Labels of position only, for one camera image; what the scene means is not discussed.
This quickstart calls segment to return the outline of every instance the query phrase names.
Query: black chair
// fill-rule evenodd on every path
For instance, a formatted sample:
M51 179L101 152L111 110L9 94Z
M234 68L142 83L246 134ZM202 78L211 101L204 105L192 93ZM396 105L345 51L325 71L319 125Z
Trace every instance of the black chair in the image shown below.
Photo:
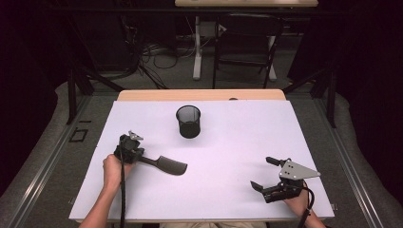
M217 78L220 64L260 67L259 73L265 68L264 82L259 84L266 88L282 28L281 19L266 14L229 13L219 17L215 28L213 88L216 81L232 81Z

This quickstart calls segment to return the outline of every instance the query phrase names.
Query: table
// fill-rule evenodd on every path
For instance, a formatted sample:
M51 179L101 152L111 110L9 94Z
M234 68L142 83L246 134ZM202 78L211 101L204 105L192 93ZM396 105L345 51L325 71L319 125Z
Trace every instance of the table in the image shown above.
M201 134L193 140L178 131L175 112L182 105L201 110ZM250 181L265 187L279 182L280 168L266 163L267 156L316 169L279 89L126 90L111 109L70 219L81 221L90 210L103 184L102 160L128 130L144 137L146 157L188 164L185 174L172 176L138 163L126 181L128 222L296 219L282 201L265 203ZM317 215L333 217L320 178L307 182L316 194ZM119 220L120 200L118 194L108 220Z
M175 0L177 7L190 7L190 8L205 8L205 7L259 7L259 8L308 8L316 7L317 0ZM195 21L195 40L196 40L196 56L195 65L193 68L193 80L201 78L202 69L202 49L201 49L201 34L200 34L200 17L196 16ZM271 66L270 81L277 79L276 72Z

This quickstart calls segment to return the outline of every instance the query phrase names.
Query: gray carpet floor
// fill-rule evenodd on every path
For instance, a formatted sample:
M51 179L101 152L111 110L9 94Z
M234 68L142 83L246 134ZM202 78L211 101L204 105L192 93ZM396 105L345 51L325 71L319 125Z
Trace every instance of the gray carpet floor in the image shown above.
M275 58L274 67L278 80L269 83L268 88L283 88L289 85L286 78L288 69L294 58L298 38L289 37L281 40ZM148 67L155 70L169 88L211 88L212 80L212 48L203 49L201 79L194 81L194 58L180 58L178 63L167 69L175 60L166 55L152 57ZM257 74L250 69L223 67L220 76L227 74L251 77ZM130 89L155 88L151 81L139 72L114 81ZM96 92L91 97L78 94L80 107L75 122L66 126L67 85L57 89L59 103L53 119L44 132L41 140L33 149L31 155L20 170L14 182L0 199L0 227L78 227L78 223L68 219L73 199L86 174L94 148L102 133L109 110L117 93L107 86L93 82ZM304 137L311 150L321 179L328 193L330 202L335 204L335 217L325 220L332 227L402 227L403 210L401 205L383 188L376 174L362 157L355 140L355 132L350 120L348 103L341 97L336 97L336 125L332 129L323 118L324 100L313 100L307 94L311 85L305 85L297 91L288 94L287 100L292 102ZM218 83L218 88L259 87L240 83ZM75 142L74 130L86 130L86 139ZM364 188L366 200L376 212L379 222L371 222L365 214L361 195L354 189L349 179L349 170L343 167L340 158L340 144L335 140L335 134L342 142L344 149L352 161L354 169ZM129 224L127 227L141 227L141 224ZM297 222L273 222L272 228L297 227Z

